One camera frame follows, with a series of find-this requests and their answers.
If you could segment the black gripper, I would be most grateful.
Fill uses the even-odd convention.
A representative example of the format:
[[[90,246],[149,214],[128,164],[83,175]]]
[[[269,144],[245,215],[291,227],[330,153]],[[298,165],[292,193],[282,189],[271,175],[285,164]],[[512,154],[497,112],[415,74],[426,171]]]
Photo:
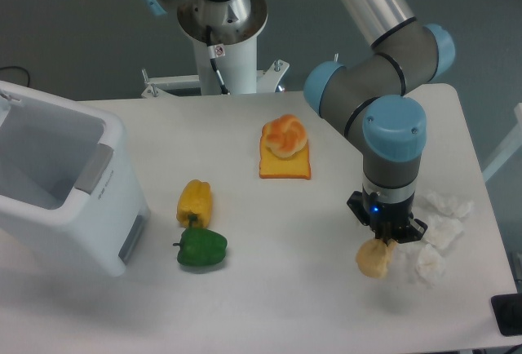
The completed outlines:
[[[375,238],[387,244],[394,241],[404,244],[422,240],[427,224],[412,213],[414,195],[397,203],[384,203],[378,194],[365,190],[355,191],[347,200],[347,206],[357,219],[368,226]]]

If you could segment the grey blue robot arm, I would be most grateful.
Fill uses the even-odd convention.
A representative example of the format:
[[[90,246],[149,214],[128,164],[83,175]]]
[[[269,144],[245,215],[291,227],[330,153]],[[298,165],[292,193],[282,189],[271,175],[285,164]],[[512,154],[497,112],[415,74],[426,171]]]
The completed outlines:
[[[255,43],[268,11],[265,0],[146,0],[156,15],[177,12],[191,38],[204,95],[256,93]],[[427,225],[412,205],[427,120],[409,97],[417,87],[453,63],[451,36],[436,24],[421,25],[405,0],[342,0],[373,54],[348,68],[324,62],[307,77],[303,93],[310,107],[363,157],[363,183],[348,207],[382,242],[419,241]]]

